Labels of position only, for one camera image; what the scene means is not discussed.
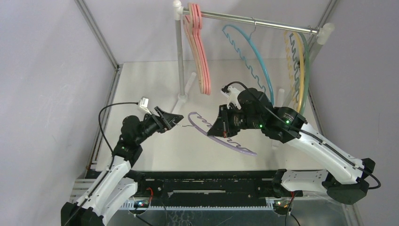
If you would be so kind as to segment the purple wavy wire hanger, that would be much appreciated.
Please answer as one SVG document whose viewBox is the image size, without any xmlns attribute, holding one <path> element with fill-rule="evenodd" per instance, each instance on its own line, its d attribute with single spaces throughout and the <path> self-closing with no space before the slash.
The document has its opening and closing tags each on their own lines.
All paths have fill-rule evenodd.
<svg viewBox="0 0 399 226">
<path fill-rule="evenodd" d="M 196 124 L 194 122 L 194 120 L 192 119 L 192 116 L 194 116 L 195 118 L 200 120 L 200 125 L 204 125 L 208 129 L 212 127 L 212 124 L 210 122 L 208 122 L 204 117 L 202 117 L 198 112 L 190 112 L 187 115 L 187 120 L 188 120 L 189 124 L 181 125 L 181 124 L 177 124 L 176 123 L 176 126 L 183 127 L 183 128 L 185 128 L 185 127 L 193 127 L 198 132 L 200 132 L 202 135 L 204 135 L 205 137 L 213 140 L 214 142 L 216 142 L 216 143 L 218 143 L 218 144 L 220 144 L 220 145 L 222 145 L 222 146 L 224 146 L 224 147 L 226 147 L 228 149 L 231 149 L 231 150 L 233 150 L 235 152 L 238 152 L 238 153 L 241 153 L 241 154 L 245 154 L 245 155 L 249 155 L 249 156 L 257 156 L 256 152 L 253 152 L 250 149 L 248 149 L 246 147 L 243 147 L 240 143 L 232 140 L 229 137 L 221 139 L 221 138 L 216 138 L 216 137 L 213 137 L 213 136 L 208 136 L 207 132 L 203 128 L 201 128 L 198 124 Z"/>
</svg>

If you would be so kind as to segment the yellow wavy wire hanger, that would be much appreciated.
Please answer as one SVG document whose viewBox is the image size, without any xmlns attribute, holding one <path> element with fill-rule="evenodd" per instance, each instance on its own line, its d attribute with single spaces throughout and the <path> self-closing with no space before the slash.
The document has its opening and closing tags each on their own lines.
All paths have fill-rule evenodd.
<svg viewBox="0 0 399 226">
<path fill-rule="evenodd" d="M 298 113 L 304 112 L 305 59 L 302 38 L 296 32 L 283 34 L 290 88 L 284 106 L 292 107 Z"/>
</svg>

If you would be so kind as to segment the green wavy wire hanger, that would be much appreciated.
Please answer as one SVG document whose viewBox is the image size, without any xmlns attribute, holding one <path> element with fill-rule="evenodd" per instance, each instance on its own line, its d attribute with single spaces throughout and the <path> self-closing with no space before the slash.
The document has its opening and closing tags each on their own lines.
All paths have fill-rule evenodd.
<svg viewBox="0 0 399 226">
<path fill-rule="evenodd" d="M 308 96 L 308 91 L 309 91 L 309 83 L 310 83 L 310 74 L 311 74 L 311 69 L 310 69 L 310 48 L 308 45 L 308 42 L 305 38 L 305 36 L 302 33 L 297 33 L 297 32 L 292 32 L 293 35 L 297 36 L 297 37 L 301 37 L 302 39 L 302 44 L 298 44 L 298 46 L 303 46 L 304 47 L 304 97 L 303 97 L 303 101 L 300 107 L 300 110 L 298 111 L 300 114 L 303 114 L 305 111 L 305 107 L 306 107 L 306 101 L 307 101 L 307 96 Z"/>
</svg>

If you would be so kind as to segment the beige plastic hanger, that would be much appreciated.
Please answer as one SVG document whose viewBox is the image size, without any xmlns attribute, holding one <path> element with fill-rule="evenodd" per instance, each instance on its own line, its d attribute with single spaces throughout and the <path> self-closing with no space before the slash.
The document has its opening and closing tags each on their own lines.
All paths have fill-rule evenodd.
<svg viewBox="0 0 399 226">
<path fill-rule="evenodd" d="M 197 44 L 195 42 L 194 34 L 193 34 L 193 26 L 191 24 L 191 19 L 189 15 L 184 15 L 183 16 L 183 26 L 184 26 L 184 33 L 186 35 L 186 38 L 189 42 L 191 53 L 196 65 L 197 69 L 197 77 L 198 77 L 198 82 L 199 82 L 199 88 L 201 94 L 206 94 L 206 83 L 205 83 L 205 77 L 204 77 L 204 67 L 201 62 L 200 54 L 199 54 L 199 49 L 197 48 Z"/>
</svg>

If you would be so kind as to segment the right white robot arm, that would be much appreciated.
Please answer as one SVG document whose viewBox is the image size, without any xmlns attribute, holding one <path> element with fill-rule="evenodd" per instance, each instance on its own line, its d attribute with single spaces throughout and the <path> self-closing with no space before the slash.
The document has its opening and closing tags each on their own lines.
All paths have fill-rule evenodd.
<svg viewBox="0 0 399 226">
<path fill-rule="evenodd" d="M 274 107 L 261 91 L 227 86 L 222 92 L 228 102 L 219 106 L 216 121 L 207 132 L 209 137 L 228 138 L 245 129 L 258 129 L 266 137 L 306 153 L 322 166 L 320 170 L 279 169 L 272 180 L 276 195 L 319 192 L 346 205 L 367 195 L 371 187 L 366 178 L 375 168 L 372 159 L 347 154 L 319 134 L 300 113 L 286 106 Z"/>
</svg>

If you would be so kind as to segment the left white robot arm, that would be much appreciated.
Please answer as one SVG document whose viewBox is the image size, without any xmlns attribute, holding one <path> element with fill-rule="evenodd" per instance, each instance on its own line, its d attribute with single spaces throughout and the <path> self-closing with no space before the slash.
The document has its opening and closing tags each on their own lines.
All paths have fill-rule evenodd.
<svg viewBox="0 0 399 226">
<path fill-rule="evenodd" d="M 128 198 L 146 193 L 144 174 L 132 170 L 143 151 L 141 144 L 156 132 L 171 130 L 184 118 L 159 107 L 155 111 L 146 113 L 143 120 L 134 115 L 124 118 L 110 163 L 77 201 L 64 204 L 61 225 L 105 226 Z"/>
</svg>

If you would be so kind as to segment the left circuit board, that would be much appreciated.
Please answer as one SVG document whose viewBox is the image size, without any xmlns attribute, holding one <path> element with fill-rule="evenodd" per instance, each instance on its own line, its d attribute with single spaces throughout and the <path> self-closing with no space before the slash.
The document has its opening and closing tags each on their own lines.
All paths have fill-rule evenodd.
<svg viewBox="0 0 399 226">
<path fill-rule="evenodd" d="M 146 200 L 138 200 L 138 201 L 135 201 L 133 208 L 135 210 L 140 209 L 140 208 L 148 208 L 149 205 L 150 205 L 150 203 Z"/>
</svg>

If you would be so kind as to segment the circuit board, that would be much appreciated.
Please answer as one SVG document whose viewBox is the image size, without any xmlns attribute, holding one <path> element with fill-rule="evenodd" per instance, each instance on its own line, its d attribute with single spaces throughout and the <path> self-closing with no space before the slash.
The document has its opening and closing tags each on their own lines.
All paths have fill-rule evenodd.
<svg viewBox="0 0 399 226">
<path fill-rule="evenodd" d="M 135 201 L 133 208 L 135 210 L 140 209 L 140 208 L 148 208 L 149 205 L 150 205 L 150 203 L 146 200 L 138 200 L 138 201 Z"/>
<path fill-rule="evenodd" d="M 286 215 L 291 211 L 290 201 L 276 201 L 273 204 L 273 211 L 278 215 Z"/>
</svg>

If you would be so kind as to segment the right circuit board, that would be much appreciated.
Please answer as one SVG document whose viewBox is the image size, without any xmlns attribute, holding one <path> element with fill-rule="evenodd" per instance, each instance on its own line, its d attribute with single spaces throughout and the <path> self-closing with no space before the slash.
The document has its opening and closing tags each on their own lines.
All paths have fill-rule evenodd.
<svg viewBox="0 0 399 226">
<path fill-rule="evenodd" d="M 273 204 L 273 211 L 278 215 L 286 215 L 291 211 L 290 201 L 276 201 Z"/>
</svg>

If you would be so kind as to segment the silver clothes rack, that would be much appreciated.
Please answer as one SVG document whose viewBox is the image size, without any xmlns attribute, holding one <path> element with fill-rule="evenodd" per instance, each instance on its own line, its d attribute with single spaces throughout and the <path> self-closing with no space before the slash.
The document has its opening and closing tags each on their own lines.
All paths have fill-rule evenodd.
<svg viewBox="0 0 399 226">
<path fill-rule="evenodd" d="M 326 43 L 330 34 L 335 29 L 334 24 L 327 23 L 331 14 L 334 12 L 337 4 L 337 0 L 331 0 L 319 20 L 318 26 L 316 27 L 299 27 L 289 24 L 282 24 L 267 20 L 256 19 L 253 17 L 244 17 L 236 15 L 228 15 L 214 12 L 200 11 L 202 18 L 210 18 L 216 20 L 224 20 L 230 22 L 237 22 L 241 24 L 251 24 L 254 27 L 268 27 L 273 29 L 279 29 L 289 32 L 302 33 L 310 48 L 310 64 L 314 61 L 316 55 L 319 53 L 320 48 Z M 175 19 L 175 30 L 176 30 L 176 45 L 177 45 L 177 64 L 178 64 L 178 76 L 179 76 L 179 94 L 178 101 L 175 105 L 175 109 L 179 109 L 183 103 L 187 101 L 187 92 L 192 85 L 192 79 L 188 82 L 184 81 L 184 60 L 183 60 L 183 45 L 182 45 L 182 31 L 184 31 L 183 26 L 183 16 L 189 15 L 189 5 L 184 8 L 181 1 L 175 0 L 173 2 L 174 8 L 174 19 Z"/>
</svg>

